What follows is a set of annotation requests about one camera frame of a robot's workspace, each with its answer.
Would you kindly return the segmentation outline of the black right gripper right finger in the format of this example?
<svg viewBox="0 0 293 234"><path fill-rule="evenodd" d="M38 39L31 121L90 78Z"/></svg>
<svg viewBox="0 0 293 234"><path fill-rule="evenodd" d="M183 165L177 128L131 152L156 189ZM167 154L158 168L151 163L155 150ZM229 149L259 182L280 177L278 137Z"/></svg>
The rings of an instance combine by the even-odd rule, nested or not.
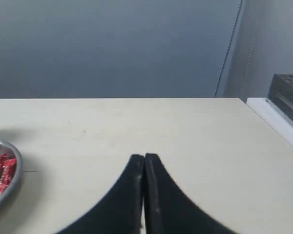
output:
<svg viewBox="0 0 293 234"><path fill-rule="evenodd" d="M183 193L157 154L144 159L144 210L147 234L234 233Z"/></svg>

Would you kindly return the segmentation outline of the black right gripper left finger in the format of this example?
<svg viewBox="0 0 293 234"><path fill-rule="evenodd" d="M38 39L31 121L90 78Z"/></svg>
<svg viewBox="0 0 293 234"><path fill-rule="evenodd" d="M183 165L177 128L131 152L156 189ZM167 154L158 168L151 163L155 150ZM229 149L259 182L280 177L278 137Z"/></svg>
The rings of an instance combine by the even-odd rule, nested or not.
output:
<svg viewBox="0 0 293 234"><path fill-rule="evenodd" d="M139 234L143 207L144 157L131 155L108 193L60 234Z"/></svg>

